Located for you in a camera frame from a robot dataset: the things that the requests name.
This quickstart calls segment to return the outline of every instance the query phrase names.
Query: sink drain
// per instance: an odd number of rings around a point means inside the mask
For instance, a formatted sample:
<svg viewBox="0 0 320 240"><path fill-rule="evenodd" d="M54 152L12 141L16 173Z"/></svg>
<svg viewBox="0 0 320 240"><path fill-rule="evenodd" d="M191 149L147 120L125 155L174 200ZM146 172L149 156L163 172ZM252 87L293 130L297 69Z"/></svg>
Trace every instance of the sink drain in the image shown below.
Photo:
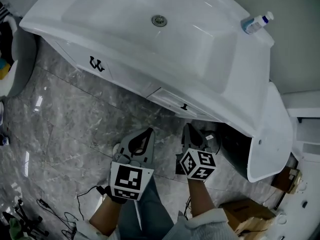
<svg viewBox="0 0 320 240"><path fill-rule="evenodd" d="M167 19L161 15L155 15L152 17L152 23L153 25L161 28L167 25Z"/></svg>

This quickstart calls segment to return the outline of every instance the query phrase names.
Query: blue pants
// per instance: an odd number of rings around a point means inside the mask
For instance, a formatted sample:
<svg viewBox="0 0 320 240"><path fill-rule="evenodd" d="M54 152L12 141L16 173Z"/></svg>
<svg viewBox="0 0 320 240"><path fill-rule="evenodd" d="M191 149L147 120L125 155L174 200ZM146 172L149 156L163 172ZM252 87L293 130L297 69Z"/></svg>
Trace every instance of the blue pants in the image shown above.
<svg viewBox="0 0 320 240"><path fill-rule="evenodd" d="M118 220L121 240L161 240L174 226L174 222L160 201L154 177L145 188L137 206L142 230L135 203L133 200L128 200L122 206Z"/></svg>

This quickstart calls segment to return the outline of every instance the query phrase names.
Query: cardboard box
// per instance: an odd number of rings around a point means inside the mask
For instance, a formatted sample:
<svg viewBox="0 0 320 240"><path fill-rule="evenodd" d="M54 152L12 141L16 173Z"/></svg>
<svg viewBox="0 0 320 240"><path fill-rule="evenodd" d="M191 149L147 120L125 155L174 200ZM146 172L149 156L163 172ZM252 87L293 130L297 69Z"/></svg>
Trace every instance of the cardboard box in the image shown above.
<svg viewBox="0 0 320 240"><path fill-rule="evenodd" d="M283 170L274 177L271 186L288 194L293 194L296 192L301 177L302 173L300 170L285 166Z"/></svg>
<svg viewBox="0 0 320 240"><path fill-rule="evenodd" d="M220 207L230 227L237 235L242 233L245 240L260 239L276 217L267 207L251 199L224 203Z"/></svg>

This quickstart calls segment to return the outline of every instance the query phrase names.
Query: black handle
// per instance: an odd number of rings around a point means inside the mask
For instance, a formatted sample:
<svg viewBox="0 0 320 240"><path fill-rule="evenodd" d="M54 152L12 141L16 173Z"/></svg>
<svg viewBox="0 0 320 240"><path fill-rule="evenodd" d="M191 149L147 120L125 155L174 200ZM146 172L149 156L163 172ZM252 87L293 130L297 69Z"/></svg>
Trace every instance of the black handle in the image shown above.
<svg viewBox="0 0 320 240"><path fill-rule="evenodd" d="M184 104L183 104L183 106L181 106L180 108L182 108L183 110L188 110L188 109L187 109L187 104L186 104L186 103L184 103Z"/></svg>
<svg viewBox="0 0 320 240"><path fill-rule="evenodd" d="M99 67L99 64L101 63L101 61L100 60L96 60L98 63L97 63L97 65L96 65L96 67L98 68L98 70L100 71L100 72L102 72L103 70L105 70L103 67Z"/></svg>
<svg viewBox="0 0 320 240"><path fill-rule="evenodd" d="M92 62L94 61L94 57L90 56L90 65L91 67L93 67L94 69L97 67L97 65L94 65Z"/></svg>

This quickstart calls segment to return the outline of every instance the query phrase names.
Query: gray marble floor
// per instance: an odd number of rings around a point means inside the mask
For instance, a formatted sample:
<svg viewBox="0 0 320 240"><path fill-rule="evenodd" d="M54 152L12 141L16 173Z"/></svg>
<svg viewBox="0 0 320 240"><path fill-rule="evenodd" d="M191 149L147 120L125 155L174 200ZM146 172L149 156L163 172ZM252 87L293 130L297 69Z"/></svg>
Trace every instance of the gray marble floor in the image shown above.
<svg viewBox="0 0 320 240"><path fill-rule="evenodd" d="M32 76L17 97L4 100L3 131L10 146L0 149L0 207L14 211L22 198L30 214L43 217L50 239L63 239L66 227L43 211L43 199L63 216L70 212L81 219L76 196L107 182L112 148L125 135L151 126L156 133L155 181L163 205L174 221L189 196L185 176L175 175L175 154L181 152L181 133L187 119L107 82L75 69L43 39ZM214 130L212 122L193 121L199 128ZM212 149L217 148L211 140ZM281 191L270 178L250 183L223 156L218 169L205 183L216 205L249 197L273 207ZM80 197L85 219L94 213L101 196L96 190Z"/></svg>

